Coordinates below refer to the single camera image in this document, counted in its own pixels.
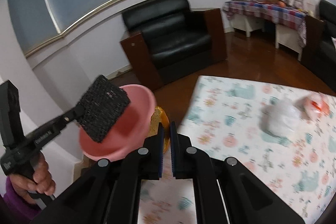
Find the left hand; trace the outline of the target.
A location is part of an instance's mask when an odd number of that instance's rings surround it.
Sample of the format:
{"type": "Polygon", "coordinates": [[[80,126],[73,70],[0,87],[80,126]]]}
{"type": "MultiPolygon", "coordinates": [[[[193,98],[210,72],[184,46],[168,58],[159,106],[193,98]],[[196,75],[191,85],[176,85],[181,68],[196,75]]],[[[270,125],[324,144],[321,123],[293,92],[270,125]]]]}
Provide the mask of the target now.
{"type": "Polygon", "coordinates": [[[30,197],[29,190],[51,196],[54,194],[56,188],[56,184],[49,172],[49,165],[42,153],[39,154],[39,160],[35,165],[32,179],[20,174],[11,174],[9,179],[15,192],[31,205],[36,204],[36,202],[30,197]]]}

